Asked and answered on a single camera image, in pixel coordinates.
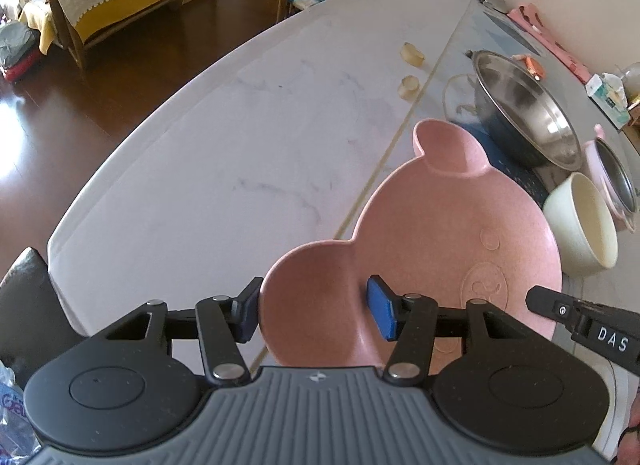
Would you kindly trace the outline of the right hand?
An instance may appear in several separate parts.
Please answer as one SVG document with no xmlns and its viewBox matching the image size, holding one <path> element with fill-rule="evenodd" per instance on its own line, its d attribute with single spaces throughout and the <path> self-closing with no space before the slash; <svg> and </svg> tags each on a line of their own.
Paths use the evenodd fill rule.
<svg viewBox="0 0 640 465">
<path fill-rule="evenodd" d="M 631 405 L 628 427 L 620 435 L 613 464 L 640 464 L 640 393 L 637 393 Z"/>
</svg>

